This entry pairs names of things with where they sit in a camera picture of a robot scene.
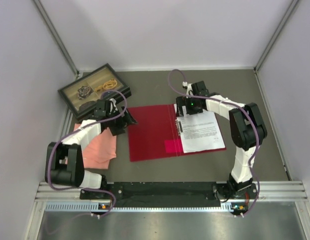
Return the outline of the metal folder clip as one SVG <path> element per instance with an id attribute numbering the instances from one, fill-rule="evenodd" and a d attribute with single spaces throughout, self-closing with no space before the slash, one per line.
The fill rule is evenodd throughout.
<path id="1" fill-rule="evenodd" d="M 183 133 L 182 123 L 176 119 L 175 120 L 175 126 L 176 126 L 176 130 L 177 130 L 177 134 L 178 134 L 178 136 L 180 136 L 181 133 Z"/>

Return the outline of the red plastic folder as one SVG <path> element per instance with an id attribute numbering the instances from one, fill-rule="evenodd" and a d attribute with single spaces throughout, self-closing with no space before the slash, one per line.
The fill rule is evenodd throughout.
<path id="1" fill-rule="evenodd" d="M 174 104 L 131 107 L 137 124 L 128 127 L 129 160 L 147 160 L 187 156 L 176 126 Z"/>

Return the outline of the stack of printed papers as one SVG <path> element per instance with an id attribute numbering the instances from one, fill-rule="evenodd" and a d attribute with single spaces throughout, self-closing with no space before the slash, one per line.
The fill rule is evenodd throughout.
<path id="1" fill-rule="evenodd" d="M 180 128 L 183 153 L 195 153 L 226 148 L 216 118 L 211 111 L 176 118 Z"/>

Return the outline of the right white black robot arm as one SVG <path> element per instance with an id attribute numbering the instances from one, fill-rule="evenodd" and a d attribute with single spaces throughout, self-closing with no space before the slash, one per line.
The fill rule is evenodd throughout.
<path id="1" fill-rule="evenodd" d="M 229 120 L 236 153 L 234 167 L 227 181 L 228 190 L 222 191 L 222 194 L 240 198 L 252 185 L 251 169 L 256 151 L 268 135 L 258 105 L 254 102 L 234 102 L 218 93 L 210 93 L 203 81 L 192 84 L 184 81 L 182 87 L 186 94 L 176 98 L 178 117 L 210 111 Z"/>

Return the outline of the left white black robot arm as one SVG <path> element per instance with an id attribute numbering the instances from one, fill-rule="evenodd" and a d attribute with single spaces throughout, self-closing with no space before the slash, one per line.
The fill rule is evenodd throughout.
<path id="1" fill-rule="evenodd" d="M 101 174 L 85 170 L 83 151 L 104 130 L 113 136 L 125 133 L 129 125 L 137 121 L 128 110 L 127 101 L 118 110 L 115 99 L 98 100 L 88 119 L 83 120 L 73 132 L 47 147 L 45 181 L 57 191 L 75 188 L 91 189 L 97 198 L 104 198 L 109 191 Z"/>

